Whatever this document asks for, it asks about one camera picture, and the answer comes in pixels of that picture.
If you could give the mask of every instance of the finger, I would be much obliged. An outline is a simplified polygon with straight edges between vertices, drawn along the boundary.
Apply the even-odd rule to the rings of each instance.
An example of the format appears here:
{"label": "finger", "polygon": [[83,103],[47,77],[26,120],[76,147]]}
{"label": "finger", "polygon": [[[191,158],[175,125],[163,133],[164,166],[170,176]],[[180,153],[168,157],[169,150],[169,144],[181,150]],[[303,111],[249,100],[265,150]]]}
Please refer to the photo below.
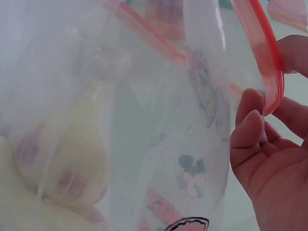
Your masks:
{"label": "finger", "polygon": [[259,143],[264,133],[264,119],[257,110],[251,111],[231,134],[231,165],[237,168],[256,153],[260,152]]}
{"label": "finger", "polygon": [[304,138],[302,147],[308,149],[308,135]]}
{"label": "finger", "polygon": [[268,138],[268,142],[275,145],[279,150],[299,147],[296,143],[283,139],[276,129],[267,121],[265,121],[265,134]]}
{"label": "finger", "polygon": [[259,111],[260,114],[263,114],[264,109],[264,100],[260,92],[254,89],[246,89],[236,113],[235,125],[239,125],[243,119],[253,110]]}
{"label": "finger", "polygon": [[308,37],[290,35],[278,41],[285,73],[297,71],[308,77]]}
{"label": "finger", "polygon": [[263,116],[253,110],[231,134],[231,167],[246,191],[254,172],[267,159],[259,145],[263,133]]}
{"label": "finger", "polygon": [[284,97],[273,115],[294,134],[304,139],[308,133],[308,107]]}

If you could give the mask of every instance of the cartoon character print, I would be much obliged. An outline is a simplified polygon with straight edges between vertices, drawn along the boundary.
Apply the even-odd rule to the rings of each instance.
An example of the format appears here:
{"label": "cartoon character print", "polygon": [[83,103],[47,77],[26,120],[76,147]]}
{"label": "cartoon character print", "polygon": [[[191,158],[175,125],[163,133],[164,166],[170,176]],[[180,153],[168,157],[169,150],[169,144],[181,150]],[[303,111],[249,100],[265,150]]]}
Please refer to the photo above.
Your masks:
{"label": "cartoon character print", "polygon": [[177,178],[180,189],[186,189],[189,196],[193,199],[203,197],[202,188],[205,185],[205,166],[203,160],[199,159],[193,165],[193,157],[182,155],[179,158],[179,164],[184,169],[183,174]]}
{"label": "cartoon character print", "polygon": [[206,218],[183,218],[166,228],[165,231],[207,231],[209,220]]}
{"label": "cartoon character print", "polygon": [[40,125],[32,134],[22,139],[17,147],[15,159],[24,166],[32,166],[39,153],[39,136],[45,125]]}
{"label": "cartoon character print", "polygon": [[187,46],[187,57],[190,64],[188,78],[200,103],[200,109],[206,116],[206,127],[210,128],[215,121],[217,132],[223,141],[229,137],[229,105],[220,88],[214,88],[209,67],[202,51],[193,52]]}
{"label": "cartoon character print", "polygon": [[304,0],[267,1],[268,12],[273,20],[308,32],[308,7]]}
{"label": "cartoon character print", "polygon": [[164,38],[172,42],[185,40],[183,0],[148,0],[145,19]]}

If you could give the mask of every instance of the ziplock bag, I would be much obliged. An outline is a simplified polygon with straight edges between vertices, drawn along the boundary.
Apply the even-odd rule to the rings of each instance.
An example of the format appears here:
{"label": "ziplock bag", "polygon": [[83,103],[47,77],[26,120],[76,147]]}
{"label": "ziplock bag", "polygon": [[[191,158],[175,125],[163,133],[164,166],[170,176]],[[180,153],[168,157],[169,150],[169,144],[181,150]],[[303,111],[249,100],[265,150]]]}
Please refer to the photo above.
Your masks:
{"label": "ziplock bag", "polygon": [[[162,1],[144,2],[152,10],[163,7]],[[233,3],[238,12],[230,13],[240,19],[233,27],[242,28],[242,22],[245,38],[241,17],[247,11]],[[250,49],[243,51],[255,57],[251,66],[260,75],[249,82],[241,72],[234,75],[242,67],[230,61],[237,52],[228,50],[233,40],[224,22],[231,16],[224,21],[218,1],[176,5],[182,8],[179,41],[152,26],[143,8],[124,2],[49,4],[42,1],[40,14],[33,13],[45,26],[1,92],[0,130],[8,140],[0,141],[7,163],[2,175],[8,176],[0,179],[1,207],[8,208],[3,225],[35,231],[220,230],[230,103],[236,104],[231,99],[255,87],[267,102],[266,75],[253,46],[267,43],[248,36]],[[166,20],[168,11],[163,15],[163,27],[167,21],[172,31],[179,21]],[[277,75],[269,76],[277,87]]]}

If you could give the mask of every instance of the pink print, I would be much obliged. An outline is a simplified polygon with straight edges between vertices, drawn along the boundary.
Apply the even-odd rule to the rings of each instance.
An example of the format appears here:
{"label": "pink print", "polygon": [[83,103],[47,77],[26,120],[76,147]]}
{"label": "pink print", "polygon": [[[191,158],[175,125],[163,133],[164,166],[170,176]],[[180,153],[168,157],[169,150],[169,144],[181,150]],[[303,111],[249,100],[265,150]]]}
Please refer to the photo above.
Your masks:
{"label": "pink print", "polygon": [[148,0],[145,19],[164,38],[173,42],[185,39],[182,0]]}
{"label": "pink print", "polygon": [[22,139],[16,150],[16,161],[25,166],[32,166],[39,152],[39,136],[43,128],[44,125],[39,126],[32,134]]}
{"label": "pink print", "polygon": [[273,20],[307,32],[308,14],[303,0],[271,0],[268,12]]}
{"label": "pink print", "polygon": [[74,173],[70,169],[66,169],[58,182],[57,192],[72,201],[77,201],[83,196],[87,186],[87,180]]}
{"label": "pink print", "polygon": [[144,218],[139,222],[139,231],[150,231],[149,223]]}
{"label": "pink print", "polygon": [[91,222],[92,224],[98,224],[105,221],[102,214],[93,206],[90,207],[68,207],[71,211],[83,217],[85,220]]}

